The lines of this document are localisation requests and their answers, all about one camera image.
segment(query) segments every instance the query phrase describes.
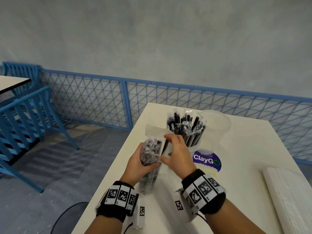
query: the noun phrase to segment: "tabletop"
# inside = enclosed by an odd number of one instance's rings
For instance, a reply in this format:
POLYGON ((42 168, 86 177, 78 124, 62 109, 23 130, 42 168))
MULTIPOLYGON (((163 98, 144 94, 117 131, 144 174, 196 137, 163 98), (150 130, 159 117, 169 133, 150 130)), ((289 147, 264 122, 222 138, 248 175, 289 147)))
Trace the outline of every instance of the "tabletop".
MULTIPOLYGON (((120 179, 129 157, 138 144, 146 140, 146 124, 165 128, 166 114, 173 108, 177 107, 147 104, 72 234, 83 234, 91 224, 96 216, 94 208, 104 192, 120 179)), ((268 121, 232 115, 228 117, 232 123, 231 129, 214 150, 222 162, 216 180, 226 188, 227 198, 263 231, 267 234, 283 233, 262 170, 266 167, 280 167, 298 173, 301 171, 268 121)), ((205 147, 208 144, 205 143, 205 133, 201 140, 200 149, 210 149, 205 147)), ((174 215, 176 207, 171 194, 181 187, 181 179, 163 164, 153 193, 145 198, 145 228, 129 228, 127 234, 212 233, 201 218, 197 217, 191 223, 182 223, 174 215)))
POLYGON ((29 78, 0 75, 0 94, 30 82, 29 78))

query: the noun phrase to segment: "hand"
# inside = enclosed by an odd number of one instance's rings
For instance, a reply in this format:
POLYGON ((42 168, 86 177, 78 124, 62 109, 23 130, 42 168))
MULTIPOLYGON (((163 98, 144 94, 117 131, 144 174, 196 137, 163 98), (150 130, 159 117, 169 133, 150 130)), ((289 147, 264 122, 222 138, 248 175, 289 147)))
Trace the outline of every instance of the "hand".
POLYGON ((160 163, 153 163, 148 166, 142 165, 140 161, 140 151, 142 146, 143 143, 140 143, 134 154, 130 157, 126 170, 120 178, 120 181, 135 186, 146 173, 151 172, 160 166, 160 163))
POLYGON ((164 137, 172 143, 173 150, 172 153, 168 154, 170 158, 160 156, 160 161, 170 167, 183 180, 197 169, 190 151, 186 147, 181 135, 166 134, 164 137))

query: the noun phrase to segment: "tile floor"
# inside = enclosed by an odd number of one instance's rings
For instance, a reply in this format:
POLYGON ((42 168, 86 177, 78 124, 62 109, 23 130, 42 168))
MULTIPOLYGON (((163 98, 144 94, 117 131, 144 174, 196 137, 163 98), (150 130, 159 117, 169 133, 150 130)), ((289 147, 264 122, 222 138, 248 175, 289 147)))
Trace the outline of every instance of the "tile floor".
POLYGON ((52 135, 14 164, 45 188, 42 194, 14 177, 1 177, 0 233, 49 234, 68 207, 90 201, 129 135, 129 131, 111 128, 91 130, 72 132, 79 135, 72 134, 79 150, 52 135))

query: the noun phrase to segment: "black cable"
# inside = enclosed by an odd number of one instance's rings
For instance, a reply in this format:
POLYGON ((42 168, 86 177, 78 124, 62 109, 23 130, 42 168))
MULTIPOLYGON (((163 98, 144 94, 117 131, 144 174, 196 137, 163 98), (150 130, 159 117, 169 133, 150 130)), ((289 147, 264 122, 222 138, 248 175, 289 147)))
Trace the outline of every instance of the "black cable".
POLYGON ((196 213, 196 215, 200 216, 203 220, 205 220, 205 222, 207 222, 206 219, 203 216, 201 216, 200 214, 196 213))
POLYGON ((129 226, 127 226, 126 230, 124 231, 124 234, 126 233, 126 231, 128 230, 128 228, 130 228, 133 225, 133 222, 129 224, 129 226))

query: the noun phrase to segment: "blue metal fence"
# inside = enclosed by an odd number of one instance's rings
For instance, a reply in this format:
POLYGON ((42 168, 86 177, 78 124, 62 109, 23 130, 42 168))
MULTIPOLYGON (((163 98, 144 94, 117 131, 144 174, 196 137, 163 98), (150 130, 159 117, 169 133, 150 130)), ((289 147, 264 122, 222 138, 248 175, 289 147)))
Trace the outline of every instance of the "blue metal fence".
POLYGON ((312 98, 55 70, 42 74, 57 112, 73 120, 131 130, 148 102, 212 109, 268 120, 294 158, 312 161, 312 98))

